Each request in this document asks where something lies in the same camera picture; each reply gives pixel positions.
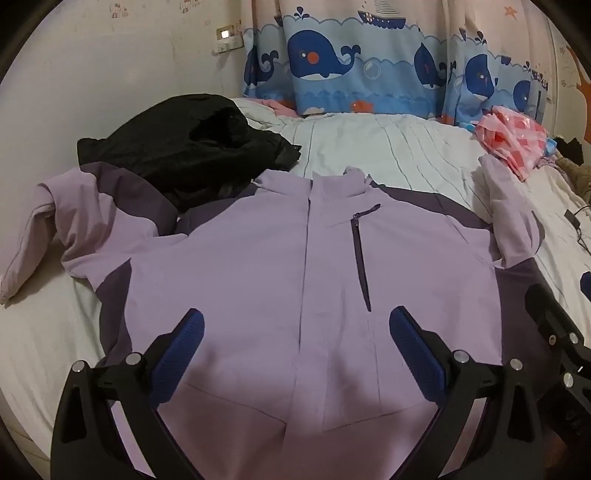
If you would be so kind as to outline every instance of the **lavender jacket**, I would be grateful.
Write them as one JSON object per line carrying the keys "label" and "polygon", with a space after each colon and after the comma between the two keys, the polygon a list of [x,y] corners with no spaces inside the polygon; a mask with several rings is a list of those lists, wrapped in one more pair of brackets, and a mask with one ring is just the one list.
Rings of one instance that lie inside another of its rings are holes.
{"label": "lavender jacket", "polygon": [[389,478],[436,410],[389,336],[393,308],[477,361],[519,357],[543,382],[549,351],[524,307],[541,229],[511,172],[480,162],[492,225],[355,168],[266,171],[177,221],[141,178],[89,164],[37,186],[0,300],[56,233],[66,270],[102,301],[103,363],[203,312],[203,343],[159,412],[208,480]]}

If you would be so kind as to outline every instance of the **black clothing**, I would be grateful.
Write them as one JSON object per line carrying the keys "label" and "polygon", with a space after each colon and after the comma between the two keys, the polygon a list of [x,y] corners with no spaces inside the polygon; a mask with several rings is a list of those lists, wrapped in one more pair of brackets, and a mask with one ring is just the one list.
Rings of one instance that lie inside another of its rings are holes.
{"label": "black clothing", "polygon": [[230,99],[200,94],[165,100],[107,139],[81,139],[78,160],[134,172],[182,213],[237,196],[266,169],[291,170],[300,148],[250,127]]}

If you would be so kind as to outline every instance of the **chest pocket zipper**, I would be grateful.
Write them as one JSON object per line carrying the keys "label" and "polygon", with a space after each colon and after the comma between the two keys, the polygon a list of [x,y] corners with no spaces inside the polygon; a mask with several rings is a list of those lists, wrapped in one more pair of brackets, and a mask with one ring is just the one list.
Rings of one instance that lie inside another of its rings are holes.
{"label": "chest pocket zipper", "polygon": [[353,215],[351,219],[351,230],[353,231],[353,247],[355,248],[355,262],[357,263],[357,274],[359,276],[359,285],[361,286],[361,293],[368,312],[371,312],[371,302],[369,301],[369,287],[368,278],[365,273],[365,263],[363,261],[363,248],[361,247],[361,233],[359,232],[359,219],[365,215],[378,210],[382,205],[378,203],[365,212],[359,212]]}

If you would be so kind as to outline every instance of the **crumpled cloth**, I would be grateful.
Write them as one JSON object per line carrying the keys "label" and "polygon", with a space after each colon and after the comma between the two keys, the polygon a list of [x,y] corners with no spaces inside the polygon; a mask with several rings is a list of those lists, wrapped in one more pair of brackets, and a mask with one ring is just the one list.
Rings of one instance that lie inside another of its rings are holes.
{"label": "crumpled cloth", "polygon": [[260,103],[261,105],[265,105],[267,107],[272,108],[275,111],[276,115],[284,115],[290,116],[292,118],[301,118],[295,110],[279,103],[277,100],[263,100],[260,98],[247,98],[251,102]]}
{"label": "crumpled cloth", "polygon": [[545,156],[548,132],[522,113],[494,106],[476,126],[480,143],[524,181]]}

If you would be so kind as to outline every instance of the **curtain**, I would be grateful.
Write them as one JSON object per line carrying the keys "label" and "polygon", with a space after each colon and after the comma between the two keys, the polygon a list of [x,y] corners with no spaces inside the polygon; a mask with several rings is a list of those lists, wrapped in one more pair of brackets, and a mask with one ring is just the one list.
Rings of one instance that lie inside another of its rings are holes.
{"label": "curtain", "polygon": [[300,115],[544,115],[554,49],[530,0],[242,0],[242,26],[244,95]]}

